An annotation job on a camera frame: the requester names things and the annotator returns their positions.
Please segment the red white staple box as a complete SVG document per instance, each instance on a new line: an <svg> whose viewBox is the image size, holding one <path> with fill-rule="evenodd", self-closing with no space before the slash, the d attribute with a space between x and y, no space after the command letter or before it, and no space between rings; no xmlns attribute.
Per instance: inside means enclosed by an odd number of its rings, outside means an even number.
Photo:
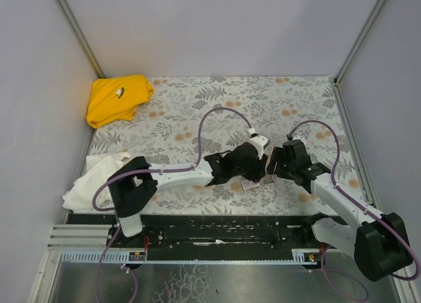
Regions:
<svg viewBox="0 0 421 303"><path fill-rule="evenodd" d="M253 182L251 180L244 179L244 180L241 181L241 187L244 191L248 191L248 190L251 190L251 189L256 189L256 188L262 187L264 185L269 185L273 182L274 182L273 177L271 175L267 175L267 176L263 177L262 179L260 179L259 182Z"/></svg>

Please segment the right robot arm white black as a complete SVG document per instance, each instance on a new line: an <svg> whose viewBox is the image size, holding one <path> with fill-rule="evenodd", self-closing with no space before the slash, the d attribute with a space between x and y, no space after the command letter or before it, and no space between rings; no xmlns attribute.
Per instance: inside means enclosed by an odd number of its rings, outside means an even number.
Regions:
<svg viewBox="0 0 421 303"><path fill-rule="evenodd" d="M295 139L274 148L267 172L294 181L335 211L343 225L323 214L309 218L307 225L317 241L352 257L367 279L378 281L411 264L420 265L403 219L348 197L335 184L329 168L312 162L302 141Z"/></svg>

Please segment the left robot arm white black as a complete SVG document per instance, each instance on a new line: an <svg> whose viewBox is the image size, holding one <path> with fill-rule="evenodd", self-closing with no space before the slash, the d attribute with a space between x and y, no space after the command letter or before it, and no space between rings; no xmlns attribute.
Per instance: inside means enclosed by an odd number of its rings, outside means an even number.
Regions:
<svg viewBox="0 0 421 303"><path fill-rule="evenodd" d="M141 211L157 191L221 185L237 176L260 181L265 176L266 147L267 143L250 140L232 151L207 155L196 167L150 164L143 156L132 159L107 181L124 236L133 237L142 232Z"/></svg>

